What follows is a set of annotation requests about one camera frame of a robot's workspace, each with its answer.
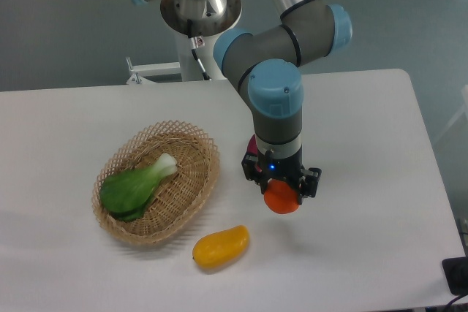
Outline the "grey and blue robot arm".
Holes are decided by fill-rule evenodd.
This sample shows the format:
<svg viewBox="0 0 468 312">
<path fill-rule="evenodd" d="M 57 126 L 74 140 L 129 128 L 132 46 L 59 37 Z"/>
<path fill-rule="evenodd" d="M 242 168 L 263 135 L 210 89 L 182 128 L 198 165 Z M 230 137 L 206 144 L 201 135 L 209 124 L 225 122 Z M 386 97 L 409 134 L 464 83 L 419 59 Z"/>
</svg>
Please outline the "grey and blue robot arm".
<svg viewBox="0 0 468 312">
<path fill-rule="evenodd" d="M 246 179 L 262 191 L 282 181 L 298 204 L 313 197 L 321 171 L 302 163 L 299 69 L 350 42 L 348 13 L 323 0 L 273 0 L 279 25 L 251 34 L 238 27 L 241 0 L 159 2 L 175 35 L 182 79 L 228 80 L 252 113 L 254 136 L 242 161 Z"/>
</svg>

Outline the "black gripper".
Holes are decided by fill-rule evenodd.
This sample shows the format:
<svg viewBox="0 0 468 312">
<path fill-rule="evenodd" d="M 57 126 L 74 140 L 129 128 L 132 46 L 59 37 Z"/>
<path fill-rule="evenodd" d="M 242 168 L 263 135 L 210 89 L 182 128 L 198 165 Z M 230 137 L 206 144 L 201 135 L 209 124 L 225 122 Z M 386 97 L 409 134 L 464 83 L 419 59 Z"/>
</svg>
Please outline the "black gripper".
<svg viewBox="0 0 468 312">
<path fill-rule="evenodd" d="M 315 198 L 322 175 L 322 170 L 316 167 L 304 168 L 302 162 L 302 147 L 294 153 L 285 156 L 272 150 L 262 151 L 256 147 L 256 155 L 245 153 L 241 162 L 244 176 L 248 181 L 255 182 L 261 194 L 265 194 L 272 180 L 286 183 L 297 194 L 299 205 L 305 198 Z"/>
</svg>

